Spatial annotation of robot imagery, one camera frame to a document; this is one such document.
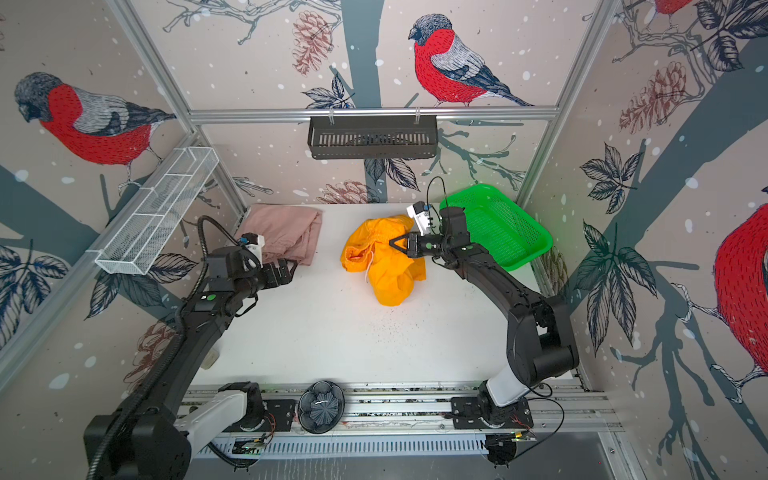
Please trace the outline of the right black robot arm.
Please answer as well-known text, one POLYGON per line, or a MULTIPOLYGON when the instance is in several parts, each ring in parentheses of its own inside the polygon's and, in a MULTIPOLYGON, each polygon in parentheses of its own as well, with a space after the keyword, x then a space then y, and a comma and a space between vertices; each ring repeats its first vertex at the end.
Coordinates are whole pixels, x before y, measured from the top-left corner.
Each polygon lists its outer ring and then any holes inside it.
POLYGON ((483 381, 474 398, 454 397, 448 417, 457 430, 533 426, 528 396, 550 378, 579 364, 575 336, 564 300, 546 297, 504 270, 491 253, 471 239, 464 210, 444 207, 432 233, 429 206, 416 202, 407 215, 418 228, 389 241, 411 259, 431 257, 471 283, 507 321, 507 364, 483 381))

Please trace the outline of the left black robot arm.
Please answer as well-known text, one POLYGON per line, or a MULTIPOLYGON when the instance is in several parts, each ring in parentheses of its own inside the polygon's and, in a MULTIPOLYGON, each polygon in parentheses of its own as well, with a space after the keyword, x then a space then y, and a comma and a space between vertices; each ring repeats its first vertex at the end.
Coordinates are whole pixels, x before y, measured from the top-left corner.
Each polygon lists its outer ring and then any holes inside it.
POLYGON ((195 288, 177 312, 177 334, 138 389, 86 427, 87 478, 181 479, 194 454, 230 425, 275 426, 255 382, 221 387, 186 423, 178 422, 177 412, 214 344, 234 318, 247 313, 244 301, 290 284, 297 266, 286 259, 262 265, 244 246, 206 254, 195 288))

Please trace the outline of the pink shorts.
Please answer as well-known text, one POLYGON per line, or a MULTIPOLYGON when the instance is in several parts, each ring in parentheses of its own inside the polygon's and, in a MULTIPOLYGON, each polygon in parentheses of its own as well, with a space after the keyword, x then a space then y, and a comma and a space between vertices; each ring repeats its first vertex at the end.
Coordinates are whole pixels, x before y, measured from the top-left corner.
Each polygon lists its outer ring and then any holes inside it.
POLYGON ((306 206, 253 205, 235 237, 253 233, 264 237, 264 263, 279 259, 312 264, 322 227, 323 212, 306 206))

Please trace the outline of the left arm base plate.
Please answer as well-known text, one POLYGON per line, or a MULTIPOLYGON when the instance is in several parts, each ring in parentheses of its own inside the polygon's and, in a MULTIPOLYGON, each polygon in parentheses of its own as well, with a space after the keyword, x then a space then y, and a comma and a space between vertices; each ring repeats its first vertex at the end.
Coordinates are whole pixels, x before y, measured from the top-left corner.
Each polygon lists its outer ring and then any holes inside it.
POLYGON ((288 432, 292 428, 297 401, 267 399, 261 408, 248 406, 246 415, 223 430, 224 433, 288 432))

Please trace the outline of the orange shorts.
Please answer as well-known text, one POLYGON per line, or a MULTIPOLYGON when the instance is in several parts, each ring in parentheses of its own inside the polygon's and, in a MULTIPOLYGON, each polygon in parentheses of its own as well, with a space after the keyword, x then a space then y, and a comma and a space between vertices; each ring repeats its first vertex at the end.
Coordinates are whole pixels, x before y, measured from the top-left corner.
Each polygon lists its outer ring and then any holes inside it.
POLYGON ((365 272, 377 301, 387 307, 401 305, 417 281, 427 279, 423 258, 411 259, 391 247, 389 241, 412 231, 414 221, 395 215, 363 222, 348 238, 341 254, 343 268, 365 272))

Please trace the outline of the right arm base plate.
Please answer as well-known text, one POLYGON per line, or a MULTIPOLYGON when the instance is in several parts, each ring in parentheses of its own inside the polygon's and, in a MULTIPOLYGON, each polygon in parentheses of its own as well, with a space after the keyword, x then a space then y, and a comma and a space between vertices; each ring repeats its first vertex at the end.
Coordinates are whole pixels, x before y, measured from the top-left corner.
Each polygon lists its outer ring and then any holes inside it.
POLYGON ((456 430, 530 430, 534 425, 529 404, 524 398, 500 407, 487 395, 452 397, 448 418, 456 430))

